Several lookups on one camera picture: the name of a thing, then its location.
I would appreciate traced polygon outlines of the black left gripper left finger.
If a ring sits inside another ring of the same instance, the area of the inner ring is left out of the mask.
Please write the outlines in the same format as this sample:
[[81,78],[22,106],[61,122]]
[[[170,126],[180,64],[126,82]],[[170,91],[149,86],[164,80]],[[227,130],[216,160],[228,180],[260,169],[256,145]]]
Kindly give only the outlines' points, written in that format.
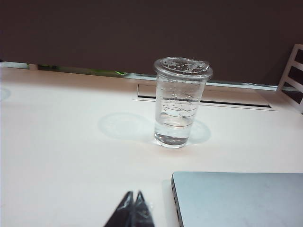
[[108,219],[105,227],[131,227],[133,223],[133,209],[133,192],[128,191]]

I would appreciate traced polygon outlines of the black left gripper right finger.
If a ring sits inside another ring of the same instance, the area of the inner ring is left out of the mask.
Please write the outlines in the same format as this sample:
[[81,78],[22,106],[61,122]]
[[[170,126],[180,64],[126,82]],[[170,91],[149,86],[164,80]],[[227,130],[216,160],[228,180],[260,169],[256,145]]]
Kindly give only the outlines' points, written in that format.
[[143,193],[138,192],[136,201],[134,202],[133,213],[133,226],[134,227],[154,227],[152,214],[145,202]]

